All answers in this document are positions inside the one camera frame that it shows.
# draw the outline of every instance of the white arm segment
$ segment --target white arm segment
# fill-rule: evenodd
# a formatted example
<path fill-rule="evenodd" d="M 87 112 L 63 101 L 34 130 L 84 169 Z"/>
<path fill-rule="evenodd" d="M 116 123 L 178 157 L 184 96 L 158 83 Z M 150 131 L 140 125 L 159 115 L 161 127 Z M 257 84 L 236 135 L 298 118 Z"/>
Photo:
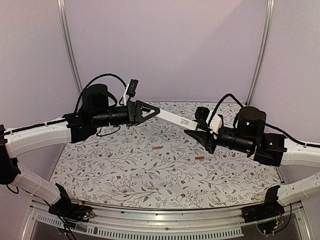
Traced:
<path fill-rule="evenodd" d="M 49 204 L 55 204 L 61 197 L 58 187 L 42 177 L 27 169 L 21 162 L 18 162 L 21 174 L 18 174 L 10 184 L 25 190 L 32 196 L 46 200 Z"/>
<path fill-rule="evenodd" d="M 320 192 L 320 172 L 300 181 L 281 185 L 278 189 L 278 203 L 286 206 L 299 200 L 309 198 Z"/>
<path fill-rule="evenodd" d="M 320 144 L 315 142 L 306 142 L 307 144 Z M 284 147 L 287 151 L 283 153 L 281 165 L 303 165 L 320 168 L 320 148 L 297 144 L 286 138 Z"/>
<path fill-rule="evenodd" d="M 160 109 L 160 113 L 154 116 L 155 119 L 167 122 L 183 130 L 196 130 L 198 123 L 196 121 L 189 120 L 183 116 L 176 115 L 174 113 Z"/>
<path fill-rule="evenodd" d="M 41 149 L 56 144 L 67 144 L 71 142 L 71 130 L 67 127 L 68 122 L 60 122 L 53 125 L 40 126 L 29 130 L 19 131 L 6 135 L 5 144 L 11 159 L 32 150 Z"/>
<path fill-rule="evenodd" d="M 286 138 L 284 147 L 287 152 L 283 153 L 281 165 L 303 165 L 320 168 L 320 148 L 299 145 Z M 278 202 L 282 206 L 297 202 L 301 199 L 320 193 L 320 172 L 300 181 L 281 185 L 278 189 Z"/>

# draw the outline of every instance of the black cylinder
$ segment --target black cylinder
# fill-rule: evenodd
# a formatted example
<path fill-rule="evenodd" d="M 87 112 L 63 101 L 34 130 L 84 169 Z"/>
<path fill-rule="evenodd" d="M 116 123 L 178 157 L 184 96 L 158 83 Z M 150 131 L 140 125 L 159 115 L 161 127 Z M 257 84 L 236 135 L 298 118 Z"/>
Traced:
<path fill-rule="evenodd" d="M 216 144 L 248 155 L 254 154 L 256 148 L 252 140 L 241 137 L 235 129 L 226 126 L 219 129 Z"/>
<path fill-rule="evenodd" d="M 253 106 L 245 106 L 239 111 L 237 132 L 245 138 L 257 136 L 259 121 L 266 122 L 266 113 Z"/>
<path fill-rule="evenodd" d="M 110 125 L 117 126 L 128 124 L 128 108 L 127 106 L 117 106 L 115 108 L 109 109 L 108 111 L 94 114 L 94 116 L 92 116 L 92 120 L 97 128 Z"/>

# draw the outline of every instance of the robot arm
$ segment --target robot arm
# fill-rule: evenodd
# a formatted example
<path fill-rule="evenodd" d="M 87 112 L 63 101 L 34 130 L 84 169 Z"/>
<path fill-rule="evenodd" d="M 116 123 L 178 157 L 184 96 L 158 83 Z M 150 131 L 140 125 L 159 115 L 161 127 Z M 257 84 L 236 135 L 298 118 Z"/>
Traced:
<path fill-rule="evenodd" d="M 135 126 L 153 117 L 184 129 L 210 154 L 214 153 L 216 146 L 222 146 L 246 153 L 248 157 L 254 154 L 253 160 L 264 165 L 320 167 L 320 148 L 297 144 L 282 134 L 264 133 L 266 113 L 255 107 L 242 107 L 233 128 L 224 126 L 223 116 L 217 115 L 216 109 L 210 111 L 205 107 L 198 107 L 196 120 L 192 121 L 142 101 L 130 101 L 135 96 L 137 84 L 137 80 L 131 80 L 126 86 L 122 106 L 109 106 L 107 86 L 94 84 L 82 92 L 82 106 L 78 112 L 18 129 L 5 131 L 4 126 L 0 125 L 0 184 L 17 186 L 46 200 L 54 209 L 50 209 L 52 214 L 87 221 L 93 217 L 90 207 L 71 203 L 62 186 L 29 171 L 18 162 L 17 157 L 55 144 L 84 141 L 96 134 L 99 127 Z M 283 206 L 320 192 L 319 176 L 317 173 L 292 184 L 269 188 L 264 203 L 242 209 L 245 221 L 270 218 L 279 212 L 283 214 Z"/>
<path fill-rule="evenodd" d="M 254 161 L 267 166 L 302 165 L 320 168 L 320 145 L 301 142 L 288 134 L 289 138 L 284 134 L 264 133 L 265 126 L 282 131 L 266 123 L 265 112 L 251 106 L 242 107 L 233 128 L 223 126 L 222 116 L 213 115 L 214 112 L 198 107 L 195 118 L 202 131 L 184 131 L 201 143 L 209 153 L 213 154 L 216 146 L 222 146 L 246 153 L 248 157 L 254 154 Z M 320 172 L 291 184 L 269 188 L 264 203 L 244 207 L 242 216 L 246 222 L 274 217 L 279 212 L 284 213 L 283 206 L 319 192 Z"/>
<path fill-rule="evenodd" d="M 125 95 L 134 97 L 137 83 L 137 80 L 132 80 Z M 124 97 L 123 106 L 109 106 L 109 94 L 106 85 L 91 85 L 82 92 L 82 106 L 78 112 L 22 128 L 5 130 L 0 125 L 0 184 L 10 184 L 45 200 L 52 206 L 52 214 L 74 221 L 87 221 L 94 216 L 89 206 L 72 203 L 61 185 L 50 183 L 31 172 L 17 157 L 51 145 L 84 141 L 96 134 L 99 127 L 134 126 L 152 117 L 185 130 L 195 131 L 197 128 L 195 121 L 142 101 L 130 101 Z"/>

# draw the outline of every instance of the floral tablecloth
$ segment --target floral tablecloth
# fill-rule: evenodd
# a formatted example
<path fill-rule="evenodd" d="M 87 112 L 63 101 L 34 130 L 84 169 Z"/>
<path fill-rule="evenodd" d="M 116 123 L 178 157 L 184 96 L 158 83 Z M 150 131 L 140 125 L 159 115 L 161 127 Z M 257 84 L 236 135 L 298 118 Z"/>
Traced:
<path fill-rule="evenodd" d="M 197 107 L 215 106 L 151 104 L 189 119 L 194 119 Z M 236 104 L 225 103 L 218 113 L 224 124 L 231 126 L 238 110 Z M 101 134 L 114 130 L 102 128 Z M 122 126 L 109 136 L 94 135 L 84 142 L 67 144 L 51 181 L 63 185 L 71 198 L 92 203 L 195 209 L 261 202 L 263 198 L 257 193 L 263 196 L 280 178 L 274 167 L 263 166 L 243 153 L 217 147 L 213 155 L 208 154 L 183 130 L 150 119 L 139 126 Z"/>

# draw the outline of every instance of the black mount bracket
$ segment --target black mount bracket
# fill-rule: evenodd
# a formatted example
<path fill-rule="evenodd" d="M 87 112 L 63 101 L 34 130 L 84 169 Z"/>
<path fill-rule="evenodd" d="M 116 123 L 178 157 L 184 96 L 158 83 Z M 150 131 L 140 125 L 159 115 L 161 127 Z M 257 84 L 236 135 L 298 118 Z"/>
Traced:
<path fill-rule="evenodd" d="M 285 148 L 285 135 L 264 133 L 261 147 L 257 148 L 253 160 L 267 166 L 279 167 Z"/>
<path fill-rule="evenodd" d="M 10 158 L 7 152 L 6 143 L 8 142 L 3 135 L 4 125 L 0 125 L 0 185 L 12 183 L 21 171 L 18 168 L 17 158 Z"/>
<path fill-rule="evenodd" d="M 213 154 L 217 147 L 217 142 L 206 123 L 209 113 L 210 111 L 207 107 L 197 107 L 194 116 L 199 129 L 203 131 L 184 130 L 184 133 L 200 143 L 209 154 Z"/>
<path fill-rule="evenodd" d="M 60 191 L 60 199 L 49 208 L 49 213 L 74 221 L 88 222 L 93 215 L 90 206 L 71 202 L 67 191 L 58 183 L 55 184 Z"/>
<path fill-rule="evenodd" d="M 269 188 L 266 192 L 264 203 L 243 207 L 241 211 L 244 222 L 251 223 L 284 214 L 284 207 L 277 202 L 279 188 L 279 185 Z"/>
<path fill-rule="evenodd" d="M 139 100 L 128 101 L 127 110 L 129 117 L 129 122 L 127 124 L 130 126 L 137 126 L 144 123 L 160 113 L 160 109 L 158 107 Z"/>

